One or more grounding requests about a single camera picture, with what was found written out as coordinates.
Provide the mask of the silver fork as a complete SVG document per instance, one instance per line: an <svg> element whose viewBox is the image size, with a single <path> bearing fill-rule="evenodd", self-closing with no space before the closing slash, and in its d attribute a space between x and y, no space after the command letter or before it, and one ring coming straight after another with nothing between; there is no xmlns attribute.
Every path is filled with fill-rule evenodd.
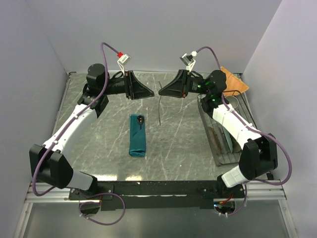
<svg viewBox="0 0 317 238"><path fill-rule="evenodd" d="M160 86L160 90L162 89L162 84L161 82L159 81L159 86ZM159 100L158 100L158 122L159 122L159 125L161 126L161 118L160 118L160 102L161 102L161 95L159 95Z"/></svg>

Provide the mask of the black spoon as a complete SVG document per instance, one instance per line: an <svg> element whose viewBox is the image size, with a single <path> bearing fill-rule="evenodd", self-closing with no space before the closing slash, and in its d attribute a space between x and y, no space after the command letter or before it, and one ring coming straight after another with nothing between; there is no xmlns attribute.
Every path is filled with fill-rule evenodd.
<svg viewBox="0 0 317 238"><path fill-rule="evenodd" d="M142 129L143 124L145 122L145 118L143 115L138 115L137 116L137 121L138 121L138 125L140 126L140 129Z"/></svg>

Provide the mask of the teal satin napkin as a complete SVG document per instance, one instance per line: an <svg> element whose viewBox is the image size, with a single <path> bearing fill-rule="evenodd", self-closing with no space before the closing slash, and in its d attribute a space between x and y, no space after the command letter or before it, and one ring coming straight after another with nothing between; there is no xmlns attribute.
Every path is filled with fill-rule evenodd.
<svg viewBox="0 0 317 238"><path fill-rule="evenodd" d="M130 145L129 155L132 157L145 157L146 154L146 131L145 122L142 129L138 125L137 114L130 115Z"/></svg>

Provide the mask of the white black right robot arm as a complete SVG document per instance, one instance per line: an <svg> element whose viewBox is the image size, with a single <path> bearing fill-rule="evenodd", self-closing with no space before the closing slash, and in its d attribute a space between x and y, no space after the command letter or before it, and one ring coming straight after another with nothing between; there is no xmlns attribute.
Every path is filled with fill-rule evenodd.
<svg viewBox="0 0 317 238"><path fill-rule="evenodd" d="M187 70L178 71L176 77L159 90L159 95L185 98L188 93L203 94L203 111L224 127L242 149L239 163L222 174L216 186L219 196L227 198L238 184L253 180L277 167L277 147L274 138L261 135L253 125L240 116L225 100L226 74L217 69L208 77L193 76Z"/></svg>

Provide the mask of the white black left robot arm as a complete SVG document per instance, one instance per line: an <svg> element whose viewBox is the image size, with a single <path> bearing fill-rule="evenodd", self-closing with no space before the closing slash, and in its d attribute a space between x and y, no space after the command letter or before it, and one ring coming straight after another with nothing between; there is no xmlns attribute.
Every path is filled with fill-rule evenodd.
<svg viewBox="0 0 317 238"><path fill-rule="evenodd" d="M108 95L117 94L124 94L131 100L155 95L132 71L119 71L113 77L109 77L104 65L91 65L86 75L83 94L71 116L43 145L35 144L30 148L32 189L37 196L40 195L36 190L38 180L60 189L80 189L81 194L87 199L93 199L98 195L97 178L73 169L67 156L81 134L105 110L109 103Z"/></svg>

